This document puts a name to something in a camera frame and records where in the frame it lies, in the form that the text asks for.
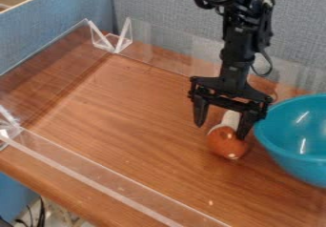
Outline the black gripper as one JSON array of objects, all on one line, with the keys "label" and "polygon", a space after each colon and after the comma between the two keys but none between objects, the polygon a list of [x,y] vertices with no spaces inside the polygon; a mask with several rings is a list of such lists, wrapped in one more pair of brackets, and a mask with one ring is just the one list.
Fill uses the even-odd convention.
[{"label": "black gripper", "polygon": [[235,88],[222,77],[193,76],[190,82],[188,97],[194,102],[197,126],[205,124],[210,105],[242,112],[235,135],[243,140],[255,123],[266,117],[271,96],[255,90],[249,82]]}]

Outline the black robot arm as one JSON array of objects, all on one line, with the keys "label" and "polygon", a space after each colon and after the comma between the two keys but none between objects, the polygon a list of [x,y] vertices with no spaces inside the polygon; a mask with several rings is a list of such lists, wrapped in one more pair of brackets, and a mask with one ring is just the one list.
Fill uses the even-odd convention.
[{"label": "black robot arm", "polygon": [[273,37],[271,17],[275,0],[194,0],[199,8],[223,16],[225,47],[217,77],[190,78],[188,97],[194,103],[194,121],[202,126],[211,105],[241,113],[235,134],[243,139],[266,115],[273,98],[247,81],[255,57],[265,53]]}]

